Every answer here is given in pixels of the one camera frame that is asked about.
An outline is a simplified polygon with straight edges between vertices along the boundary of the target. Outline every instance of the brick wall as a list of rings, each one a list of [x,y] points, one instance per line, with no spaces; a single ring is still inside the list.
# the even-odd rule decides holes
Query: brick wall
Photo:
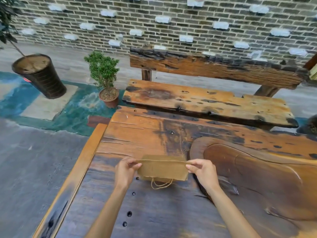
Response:
[[[295,59],[304,64],[317,52],[317,0],[205,0],[203,7],[188,7],[187,0],[21,0],[23,16],[16,28],[32,28],[35,35],[18,35],[28,41],[57,47],[129,53],[129,47],[155,44],[181,52],[210,51],[225,57],[246,57],[261,50],[262,58],[273,62]],[[63,12],[50,11],[51,3],[65,4]],[[269,7],[266,14],[249,11],[252,4]],[[102,9],[117,11],[116,17],[105,17]],[[169,24],[155,22],[155,16],[167,15]],[[47,25],[36,24],[34,18],[50,19]],[[213,22],[229,23],[227,30],[214,29]],[[96,25],[93,31],[79,25]],[[272,28],[286,28],[288,37],[272,36]],[[131,29],[144,30],[143,36],[131,36]],[[78,40],[67,40],[64,34],[76,34]],[[109,39],[123,35],[120,47],[108,44]],[[193,42],[180,42],[179,35],[193,36]],[[234,41],[244,41],[248,49],[235,48]],[[302,48],[307,55],[291,55],[290,48]]]

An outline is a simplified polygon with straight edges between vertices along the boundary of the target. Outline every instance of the black planter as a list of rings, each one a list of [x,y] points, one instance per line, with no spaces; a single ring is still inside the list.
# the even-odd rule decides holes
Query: black planter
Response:
[[[66,87],[58,77],[50,57],[44,54],[33,54],[27,57],[32,59],[32,57],[40,56],[49,59],[49,62],[42,69],[34,72],[23,69],[19,66],[21,62],[25,62],[25,58],[22,57],[12,64],[12,70],[23,76],[26,81],[29,81],[35,88],[42,92],[46,98],[55,99],[63,96],[66,93]]]

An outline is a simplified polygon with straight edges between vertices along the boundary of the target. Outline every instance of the concrete floor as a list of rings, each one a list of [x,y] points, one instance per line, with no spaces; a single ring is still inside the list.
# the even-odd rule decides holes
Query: concrete floor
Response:
[[[0,237],[34,233],[88,137],[0,119]]]
[[[93,83],[89,74],[89,66],[83,59],[84,56],[89,54],[88,51],[26,43],[19,43],[18,46],[26,55],[42,53],[50,56],[62,80]],[[141,79],[141,70],[130,67],[128,56],[110,56],[120,59],[118,64],[120,71],[114,84],[115,87],[125,89],[131,78]],[[20,57],[21,55],[15,49],[9,45],[4,45],[4,49],[0,50],[0,71],[12,72],[11,64]],[[238,97],[241,97],[243,94],[254,94],[260,87],[257,84],[162,72],[153,72],[152,76],[155,82],[232,91]],[[296,117],[308,118],[317,113],[316,88],[299,85],[295,90],[281,89],[274,98],[284,99]]]

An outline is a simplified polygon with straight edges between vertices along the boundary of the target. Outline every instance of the tall dark planter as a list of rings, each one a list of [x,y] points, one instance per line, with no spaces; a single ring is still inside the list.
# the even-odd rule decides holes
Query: tall dark planter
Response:
[[[33,54],[27,57],[30,62],[36,62],[40,68],[36,71],[28,69],[30,62],[22,57],[12,64],[12,70],[28,80],[46,98],[55,99],[63,96],[66,93],[66,87],[58,77],[50,57],[44,54]]]

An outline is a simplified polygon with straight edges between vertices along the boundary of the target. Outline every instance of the bench leg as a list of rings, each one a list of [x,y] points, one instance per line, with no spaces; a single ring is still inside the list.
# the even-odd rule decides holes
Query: bench leg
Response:
[[[254,94],[255,96],[273,97],[279,91],[279,88],[273,88],[262,85]]]
[[[152,81],[152,70],[142,69],[142,80]]]

